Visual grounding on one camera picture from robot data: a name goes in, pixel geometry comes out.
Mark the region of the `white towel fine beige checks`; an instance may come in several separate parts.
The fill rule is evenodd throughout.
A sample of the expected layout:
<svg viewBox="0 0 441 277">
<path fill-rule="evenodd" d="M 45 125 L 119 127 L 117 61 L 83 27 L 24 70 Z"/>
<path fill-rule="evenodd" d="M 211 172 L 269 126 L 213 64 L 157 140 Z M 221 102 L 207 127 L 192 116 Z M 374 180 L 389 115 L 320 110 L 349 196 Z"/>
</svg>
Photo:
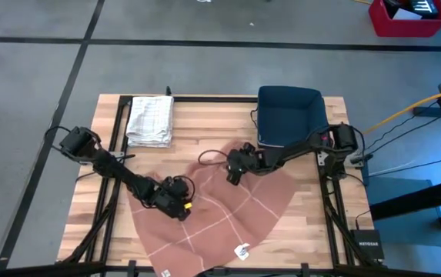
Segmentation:
<svg viewBox="0 0 441 277">
<path fill-rule="evenodd" d="M 136 141 L 172 141 L 172 96 L 139 96 L 132 98 L 125 135 Z"/>
</svg>

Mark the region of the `pink towel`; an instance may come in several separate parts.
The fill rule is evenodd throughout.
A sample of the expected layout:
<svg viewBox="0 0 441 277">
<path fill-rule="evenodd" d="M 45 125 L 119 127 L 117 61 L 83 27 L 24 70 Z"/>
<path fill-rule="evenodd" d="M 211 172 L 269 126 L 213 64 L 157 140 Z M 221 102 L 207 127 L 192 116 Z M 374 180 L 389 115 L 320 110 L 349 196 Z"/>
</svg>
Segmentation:
<svg viewBox="0 0 441 277">
<path fill-rule="evenodd" d="M 185 175 L 195 186 L 190 216 L 183 222 L 157 209 L 145 209 L 130 197 L 124 237 L 115 260 L 135 260 L 159 277 L 193 277 L 217 265 L 286 268 L 295 261 L 293 222 L 286 218 L 299 190 L 291 165 L 265 176 L 245 174 L 238 185 L 227 179 L 224 158 L 193 152 L 172 155 L 163 149 L 139 149 L 131 170 L 162 181 Z"/>
</svg>

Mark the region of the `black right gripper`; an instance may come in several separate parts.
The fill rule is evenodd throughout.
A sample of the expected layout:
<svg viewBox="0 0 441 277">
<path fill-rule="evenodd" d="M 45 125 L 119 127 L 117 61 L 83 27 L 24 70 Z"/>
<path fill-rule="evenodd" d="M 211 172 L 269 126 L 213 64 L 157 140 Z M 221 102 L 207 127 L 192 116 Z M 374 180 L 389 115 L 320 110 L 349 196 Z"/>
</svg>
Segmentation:
<svg viewBox="0 0 441 277">
<path fill-rule="evenodd" d="M 240 149 L 231 149 L 227 155 L 226 180 L 233 185 L 240 183 L 241 177 L 250 172 L 262 176 L 282 167 L 279 160 L 280 149 L 256 149 L 245 142 Z"/>
</svg>

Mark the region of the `black electronic device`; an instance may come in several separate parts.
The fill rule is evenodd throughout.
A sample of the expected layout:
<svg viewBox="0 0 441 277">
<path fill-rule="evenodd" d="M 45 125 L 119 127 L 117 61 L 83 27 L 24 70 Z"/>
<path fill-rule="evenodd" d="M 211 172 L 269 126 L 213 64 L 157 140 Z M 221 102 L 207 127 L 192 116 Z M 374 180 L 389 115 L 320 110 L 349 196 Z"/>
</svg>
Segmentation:
<svg viewBox="0 0 441 277">
<path fill-rule="evenodd" d="M 435 19 L 439 16 L 433 0 L 383 0 L 383 4 L 391 19 Z"/>
</svg>

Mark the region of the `black network switch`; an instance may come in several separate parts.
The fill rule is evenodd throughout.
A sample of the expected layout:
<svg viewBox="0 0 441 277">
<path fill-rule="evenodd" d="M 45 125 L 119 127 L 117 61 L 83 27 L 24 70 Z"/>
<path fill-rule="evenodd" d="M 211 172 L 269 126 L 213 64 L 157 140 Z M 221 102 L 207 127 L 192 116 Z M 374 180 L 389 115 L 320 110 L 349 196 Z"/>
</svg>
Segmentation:
<svg viewBox="0 0 441 277">
<path fill-rule="evenodd" d="M 371 259 L 383 260 L 383 246 L 380 234 L 373 229 L 354 229 L 351 231 L 356 244 L 365 252 Z"/>
</svg>

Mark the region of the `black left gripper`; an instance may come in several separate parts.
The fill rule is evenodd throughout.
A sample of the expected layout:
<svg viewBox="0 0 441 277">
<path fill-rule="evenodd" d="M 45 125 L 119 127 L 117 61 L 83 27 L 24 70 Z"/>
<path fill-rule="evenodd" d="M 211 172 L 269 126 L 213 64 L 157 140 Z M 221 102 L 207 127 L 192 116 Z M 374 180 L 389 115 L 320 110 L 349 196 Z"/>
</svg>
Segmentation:
<svg viewBox="0 0 441 277">
<path fill-rule="evenodd" d="M 185 175 L 168 176 L 154 182 L 149 206 L 165 213 L 171 219 L 185 221 L 190 215 L 195 196 L 195 183 Z"/>
</svg>

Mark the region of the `red plastic crate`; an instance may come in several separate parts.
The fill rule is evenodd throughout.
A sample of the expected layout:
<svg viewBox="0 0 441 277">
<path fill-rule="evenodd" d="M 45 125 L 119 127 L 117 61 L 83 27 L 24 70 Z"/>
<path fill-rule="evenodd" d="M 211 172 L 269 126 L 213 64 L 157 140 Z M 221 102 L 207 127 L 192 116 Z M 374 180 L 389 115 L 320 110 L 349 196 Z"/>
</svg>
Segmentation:
<svg viewBox="0 0 441 277">
<path fill-rule="evenodd" d="M 369 18 L 379 37 L 387 38 L 429 38 L 441 29 L 441 0 L 433 0 L 439 10 L 435 19 L 397 20 L 391 19 L 383 0 L 372 0 Z"/>
</svg>

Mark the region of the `black metal beam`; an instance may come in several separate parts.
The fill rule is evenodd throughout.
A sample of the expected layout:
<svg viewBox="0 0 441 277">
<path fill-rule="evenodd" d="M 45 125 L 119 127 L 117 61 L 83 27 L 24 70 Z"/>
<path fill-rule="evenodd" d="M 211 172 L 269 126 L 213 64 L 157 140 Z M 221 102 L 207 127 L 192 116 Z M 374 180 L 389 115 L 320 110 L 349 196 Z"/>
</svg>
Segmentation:
<svg viewBox="0 0 441 277">
<path fill-rule="evenodd" d="M 439 206 L 441 184 L 372 204 L 369 209 L 375 220 L 381 220 Z"/>
</svg>

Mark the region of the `navy blue fabric bin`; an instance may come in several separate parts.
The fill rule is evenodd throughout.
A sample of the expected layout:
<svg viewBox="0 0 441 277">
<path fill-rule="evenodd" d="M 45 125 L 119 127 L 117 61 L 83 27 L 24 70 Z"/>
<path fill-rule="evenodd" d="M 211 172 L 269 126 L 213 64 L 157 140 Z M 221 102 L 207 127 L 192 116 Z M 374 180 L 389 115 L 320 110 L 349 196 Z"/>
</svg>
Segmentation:
<svg viewBox="0 0 441 277">
<path fill-rule="evenodd" d="M 257 143 L 260 148 L 280 148 L 307 139 L 328 125 L 320 91 L 281 85 L 258 90 Z"/>
</svg>

